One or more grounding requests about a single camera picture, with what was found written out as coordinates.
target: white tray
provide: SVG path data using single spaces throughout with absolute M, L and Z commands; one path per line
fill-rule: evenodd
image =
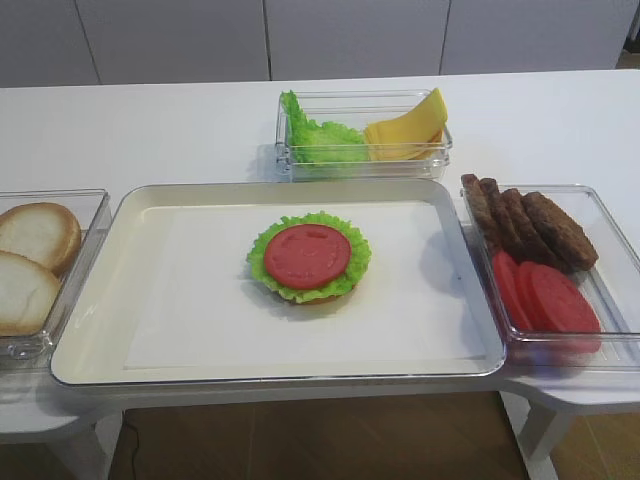
M 361 229 L 369 270 L 338 301 L 290 305 L 245 257 L 281 216 L 320 210 Z M 504 357 L 440 184 L 165 185 L 123 200 L 51 371 L 70 385 L 427 378 L 485 375 Z

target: wooden floor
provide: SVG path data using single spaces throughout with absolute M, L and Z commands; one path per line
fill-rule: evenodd
M 495 393 L 130 410 L 111 480 L 526 480 Z M 581 418 L 559 480 L 640 478 L 640 414 Z M 42 445 L 0 446 L 2 480 L 72 480 Z

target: white table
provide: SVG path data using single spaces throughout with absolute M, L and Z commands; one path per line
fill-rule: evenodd
M 0 191 L 104 187 L 115 210 L 151 183 L 275 180 L 278 94 L 439 86 L 454 138 L 443 183 L 462 173 L 502 183 L 594 187 L 631 243 L 640 246 L 635 202 L 640 71 L 556 72 L 307 82 L 129 85 L 0 90 Z M 105 471 L 113 436 L 88 427 L 125 408 L 273 399 L 500 390 L 532 478 L 556 478 L 548 453 L 576 415 L 640 410 L 640 373 L 582 372 L 560 378 L 503 369 L 466 382 L 357 388 L 224 391 L 165 387 L 81 395 L 46 370 L 1 372 L 0 441 L 49 442 L 79 477 Z M 78 448 L 83 449 L 77 455 Z

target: cheese slice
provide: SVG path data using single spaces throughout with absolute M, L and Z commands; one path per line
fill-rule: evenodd
M 447 123 L 447 107 L 438 88 L 434 89 L 415 108 L 392 120 L 372 123 L 365 129 L 368 143 L 380 145 L 424 144 L 441 142 Z M 428 148 L 421 145 L 398 145 L 397 148 L 375 149 L 374 161 L 408 160 L 418 158 Z

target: table leg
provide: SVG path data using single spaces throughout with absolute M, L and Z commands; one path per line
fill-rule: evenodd
M 512 393 L 500 392 L 531 480 L 558 480 L 549 457 L 571 426 L 572 415 L 555 412 Z
M 107 480 L 121 425 L 122 413 L 117 413 L 47 445 L 77 480 Z

